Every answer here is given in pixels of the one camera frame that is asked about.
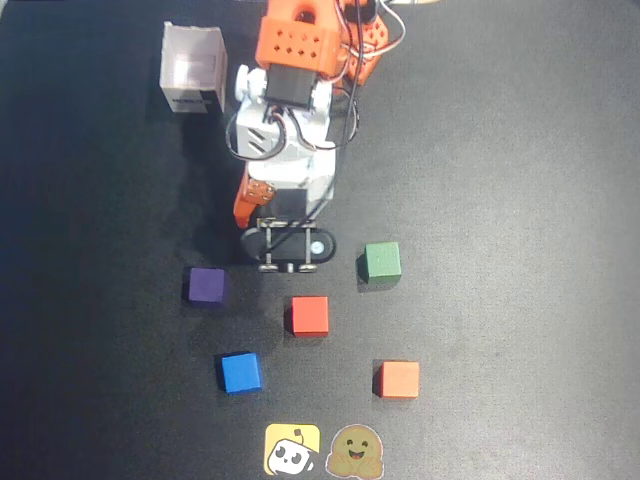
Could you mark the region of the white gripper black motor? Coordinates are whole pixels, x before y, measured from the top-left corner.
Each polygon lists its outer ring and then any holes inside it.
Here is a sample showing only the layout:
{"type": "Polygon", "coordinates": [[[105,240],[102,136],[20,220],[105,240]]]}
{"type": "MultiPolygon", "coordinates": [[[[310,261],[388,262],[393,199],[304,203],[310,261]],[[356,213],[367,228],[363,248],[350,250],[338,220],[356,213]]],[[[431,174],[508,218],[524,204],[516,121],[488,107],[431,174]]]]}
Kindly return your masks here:
{"type": "Polygon", "coordinates": [[[335,176],[334,158],[303,158],[294,161],[250,162],[245,170],[233,205],[236,224],[247,229],[259,206],[262,216],[280,220],[315,220],[332,199],[324,198],[335,176]]]}

